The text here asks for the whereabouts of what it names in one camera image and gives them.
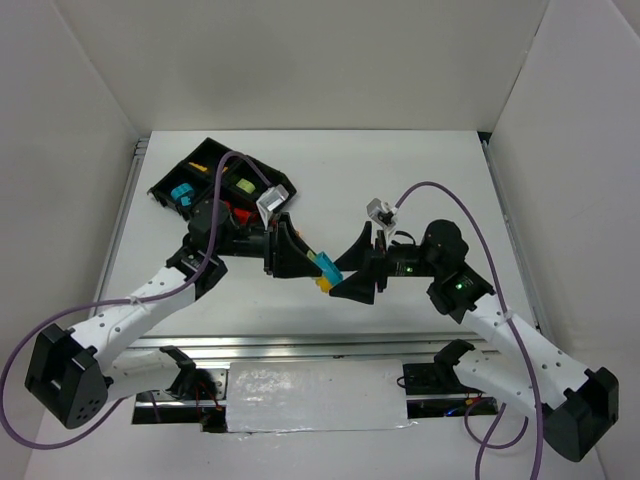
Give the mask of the red curved arch brick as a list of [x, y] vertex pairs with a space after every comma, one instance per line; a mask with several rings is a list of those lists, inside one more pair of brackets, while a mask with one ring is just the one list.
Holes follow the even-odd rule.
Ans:
[[248, 211], [248, 210], [236, 208], [234, 210], [234, 215], [235, 215], [235, 217], [237, 218], [237, 220], [239, 221], [240, 224], [246, 224], [247, 222], [250, 221], [253, 213], [251, 211]]

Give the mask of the long teal brick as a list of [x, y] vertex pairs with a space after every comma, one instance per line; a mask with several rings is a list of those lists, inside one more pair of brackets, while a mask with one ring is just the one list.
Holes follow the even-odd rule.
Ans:
[[319, 252], [314, 259], [315, 264], [322, 271], [322, 277], [334, 286], [343, 281], [343, 274], [325, 252]]

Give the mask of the small yellow curved brick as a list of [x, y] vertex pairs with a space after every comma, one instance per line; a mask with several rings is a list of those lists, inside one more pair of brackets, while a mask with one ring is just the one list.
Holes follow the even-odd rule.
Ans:
[[320, 290], [323, 293], [328, 293], [334, 287], [334, 283], [325, 276], [316, 278], [315, 284], [320, 288]]

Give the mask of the teal frog-print round brick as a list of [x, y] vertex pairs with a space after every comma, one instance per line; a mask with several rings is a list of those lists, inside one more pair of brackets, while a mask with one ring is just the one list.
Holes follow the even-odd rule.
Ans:
[[182, 183], [176, 186], [170, 193], [170, 196], [176, 205], [183, 208], [192, 205], [195, 191], [189, 183]]

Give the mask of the yellow curved top brick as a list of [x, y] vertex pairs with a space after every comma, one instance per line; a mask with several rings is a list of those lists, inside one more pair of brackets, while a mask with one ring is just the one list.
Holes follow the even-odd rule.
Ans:
[[188, 165], [190, 165], [191, 167], [193, 167], [193, 168], [195, 168], [195, 169], [197, 169], [197, 170], [199, 170], [201, 172], [208, 172], [208, 170], [209, 170], [206, 166], [197, 164], [195, 162], [188, 162]]

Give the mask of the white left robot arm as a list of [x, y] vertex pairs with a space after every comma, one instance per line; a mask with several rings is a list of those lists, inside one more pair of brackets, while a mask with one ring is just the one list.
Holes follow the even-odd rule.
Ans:
[[130, 346], [170, 315], [194, 304], [227, 272], [226, 256], [261, 258], [275, 278], [319, 278], [322, 270], [286, 213], [242, 225], [224, 202], [205, 201], [181, 247], [144, 285], [67, 329], [37, 335], [25, 386], [67, 429], [92, 420], [111, 401], [149, 390], [193, 398], [216, 390], [210, 374], [176, 346], [135, 355]]

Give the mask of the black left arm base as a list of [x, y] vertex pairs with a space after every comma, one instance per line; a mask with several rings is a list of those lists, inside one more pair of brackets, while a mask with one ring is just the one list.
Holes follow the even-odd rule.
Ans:
[[161, 347], [160, 352], [168, 355], [178, 367], [177, 377], [165, 390], [166, 394], [179, 402], [187, 402], [187, 407], [179, 409], [179, 420], [193, 420], [209, 433], [226, 432], [226, 408], [221, 406], [217, 395], [218, 387], [211, 374], [198, 368], [195, 362], [174, 346]]

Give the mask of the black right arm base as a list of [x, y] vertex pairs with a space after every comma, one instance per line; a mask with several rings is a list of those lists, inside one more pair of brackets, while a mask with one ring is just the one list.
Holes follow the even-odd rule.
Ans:
[[396, 380], [407, 396], [409, 419], [463, 417], [467, 410], [477, 405], [472, 416], [496, 415], [498, 408], [494, 398], [484, 399], [476, 389], [464, 386], [453, 367], [467, 352], [475, 347], [464, 340], [454, 340], [427, 363], [403, 365], [403, 374]]

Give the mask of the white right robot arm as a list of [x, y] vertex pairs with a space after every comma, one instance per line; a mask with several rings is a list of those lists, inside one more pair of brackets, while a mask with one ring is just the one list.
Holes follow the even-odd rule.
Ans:
[[365, 225], [337, 260], [348, 273], [331, 296], [371, 304], [391, 277], [429, 277], [427, 294], [436, 310], [473, 331], [499, 354], [492, 359], [455, 340], [438, 354], [463, 386], [481, 390], [542, 428], [559, 455], [581, 461], [619, 418], [619, 381], [573, 359], [512, 310], [496, 289], [466, 262], [469, 246], [448, 220], [431, 222], [420, 243], [387, 242]]

